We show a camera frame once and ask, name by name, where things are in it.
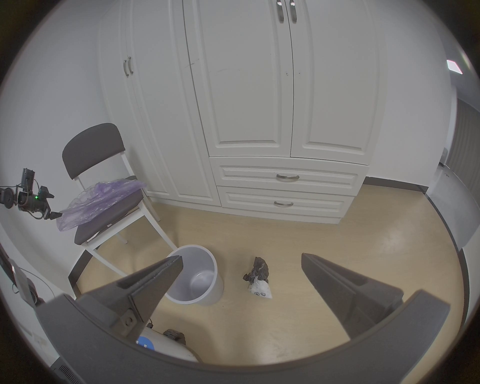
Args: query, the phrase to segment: wooden floor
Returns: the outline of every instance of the wooden floor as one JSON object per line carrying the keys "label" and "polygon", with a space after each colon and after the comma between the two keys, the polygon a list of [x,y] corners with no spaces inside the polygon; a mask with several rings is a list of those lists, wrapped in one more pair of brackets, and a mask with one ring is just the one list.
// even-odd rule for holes
{"label": "wooden floor", "polygon": [[[404,291],[425,289],[451,310],[432,347],[404,383],[416,383],[443,355],[460,327],[463,282],[448,232],[420,192],[364,185],[339,225],[299,223],[156,204],[160,225],[178,245],[199,244],[215,256],[224,279],[222,299],[210,307],[161,300],[154,329],[174,328],[206,363],[269,364],[298,359],[349,340],[300,266],[317,254]],[[99,252],[133,272],[165,258],[169,247],[143,217]],[[250,294],[242,280],[255,256],[269,267],[273,299]],[[118,276],[92,259],[78,286],[86,292]]]}

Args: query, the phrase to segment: wardrobe door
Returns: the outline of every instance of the wardrobe door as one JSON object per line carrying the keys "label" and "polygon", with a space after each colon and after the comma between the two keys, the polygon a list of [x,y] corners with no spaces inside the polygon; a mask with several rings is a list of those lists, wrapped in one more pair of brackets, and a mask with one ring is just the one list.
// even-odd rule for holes
{"label": "wardrobe door", "polygon": [[293,76],[286,4],[184,0],[210,156],[290,156]]}
{"label": "wardrobe door", "polygon": [[111,122],[119,129],[126,155],[137,178],[160,197],[169,198],[173,190],[145,135],[128,70],[124,32],[126,14],[122,1],[109,9],[100,21],[98,57],[100,82]]}
{"label": "wardrobe door", "polygon": [[288,7],[295,78],[291,154],[369,164],[385,98],[384,37],[375,5],[293,3]]}
{"label": "wardrobe door", "polygon": [[189,67],[182,3],[128,4],[132,83],[148,140],[173,186],[168,198],[220,205]]}

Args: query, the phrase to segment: chair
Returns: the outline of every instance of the chair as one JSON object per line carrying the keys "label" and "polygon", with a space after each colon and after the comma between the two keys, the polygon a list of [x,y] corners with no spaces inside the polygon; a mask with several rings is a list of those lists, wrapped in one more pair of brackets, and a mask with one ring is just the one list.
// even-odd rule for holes
{"label": "chair", "polygon": [[[85,187],[80,181],[80,174],[117,154],[120,154],[130,174],[127,179],[136,180],[137,178],[125,155],[125,147],[120,132],[112,123],[99,124],[80,132],[67,143],[62,152],[62,159],[68,175],[72,180],[77,182],[83,191]],[[126,276],[127,274],[125,272],[100,256],[96,249],[112,236],[119,236],[118,232],[142,216],[147,218],[153,228],[155,228],[163,240],[165,240],[173,250],[177,249],[177,246],[168,238],[167,234],[157,223],[160,219],[143,190],[132,193],[99,214],[93,220],[79,225],[75,233],[74,242],[84,247],[97,260],[111,270],[121,276]],[[119,238],[123,243],[127,242],[123,240],[122,237],[119,236]]]}

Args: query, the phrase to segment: purple plastic bag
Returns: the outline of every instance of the purple plastic bag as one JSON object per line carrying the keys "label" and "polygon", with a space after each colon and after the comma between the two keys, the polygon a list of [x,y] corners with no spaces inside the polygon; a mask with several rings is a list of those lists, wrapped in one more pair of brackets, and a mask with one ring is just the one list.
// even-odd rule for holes
{"label": "purple plastic bag", "polygon": [[57,218],[57,228],[60,231],[72,229],[88,223],[112,205],[123,200],[147,185],[139,180],[118,179],[104,181],[88,187],[61,211],[63,215]]}

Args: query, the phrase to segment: camera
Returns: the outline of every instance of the camera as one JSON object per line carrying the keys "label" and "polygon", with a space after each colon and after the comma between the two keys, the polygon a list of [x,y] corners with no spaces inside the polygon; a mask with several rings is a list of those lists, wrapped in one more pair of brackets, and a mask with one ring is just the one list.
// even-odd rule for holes
{"label": "camera", "polygon": [[15,192],[13,192],[10,187],[0,188],[0,204],[3,204],[7,208],[12,208],[16,205],[20,211],[29,212],[30,214],[41,212],[42,216],[35,217],[37,219],[53,220],[60,217],[62,213],[53,212],[47,201],[47,199],[53,199],[55,196],[43,185],[38,188],[38,194],[35,195],[33,193],[34,182],[36,182],[35,172],[31,169],[24,168],[22,181],[15,186]]}

